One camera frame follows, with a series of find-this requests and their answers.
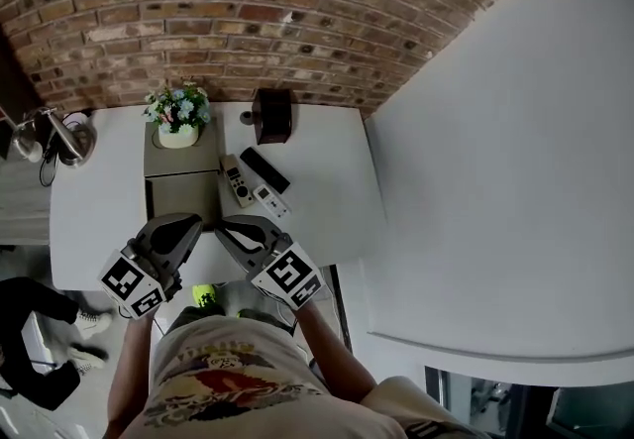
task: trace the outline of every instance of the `flower pot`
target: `flower pot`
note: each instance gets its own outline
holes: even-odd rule
[[[179,133],[162,133],[158,131],[158,141],[166,149],[185,149],[198,141],[198,128],[194,127],[191,134],[187,136]]]

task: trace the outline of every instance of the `sneaker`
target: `sneaker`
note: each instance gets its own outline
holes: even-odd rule
[[[208,307],[216,303],[216,289],[211,284],[194,285],[191,289],[194,302],[200,308]]]
[[[83,340],[88,340],[93,335],[106,331],[112,323],[110,314],[88,314],[83,310],[77,313],[77,319],[73,323]]]
[[[99,357],[86,353],[85,351],[79,351],[75,348],[68,348],[68,357],[74,363],[77,371],[85,376],[91,369],[103,369],[103,360]]]

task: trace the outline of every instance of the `black remote control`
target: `black remote control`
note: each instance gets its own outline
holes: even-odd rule
[[[290,182],[284,178],[277,169],[267,163],[253,147],[249,147],[242,152],[240,154],[240,159],[242,159],[248,167],[261,176],[268,185],[280,194],[288,188],[288,185],[290,185]]]

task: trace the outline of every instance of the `white table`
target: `white table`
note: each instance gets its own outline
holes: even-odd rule
[[[214,104],[221,149],[238,156],[256,144],[253,127],[239,115],[250,103]],[[143,106],[98,110],[97,144],[79,169],[59,165],[51,201],[51,264],[58,289],[99,289],[97,275],[147,221]],[[258,147],[291,185],[282,195],[291,215],[275,223],[299,242],[320,267],[365,254],[384,222],[378,184],[357,110],[296,107],[293,134],[284,145]],[[248,184],[262,180],[241,164]],[[223,215],[267,216],[259,204],[241,209],[221,179]],[[180,269],[183,285],[236,280],[244,272],[213,233],[203,233]]]

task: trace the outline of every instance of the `forearm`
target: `forearm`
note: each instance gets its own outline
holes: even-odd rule
[[[115,427],[119,434],[141,413],[148,399],[153,317],[153,314],[149,314],[139,320],[131,320],[126,329],[117,371],[108,395],[109,430]],[[118,434],[107,436],[118,437]]]
[[[314,303],[295,311],[295,317],[330,392],[360,402],[376,386],[374,378],[337,338]]]

